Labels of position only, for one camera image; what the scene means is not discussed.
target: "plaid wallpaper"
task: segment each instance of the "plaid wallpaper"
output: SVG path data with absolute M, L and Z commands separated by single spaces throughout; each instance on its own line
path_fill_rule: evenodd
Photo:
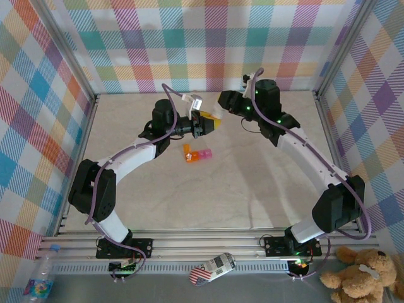
M 373 229 L 384 246 L 398 253 L 401 265 L 403 92 L 404 1 L 379 0 L 327 91 L 325 106 L 345 169 L 366 182 Z
M 90 108 L 28 0 L 0 0 L 0 302 L 56 223 Z
M 260 66 L 282 90 L 310 90 L 361 2 L 47 0 L 98 93 L 238 90 Z

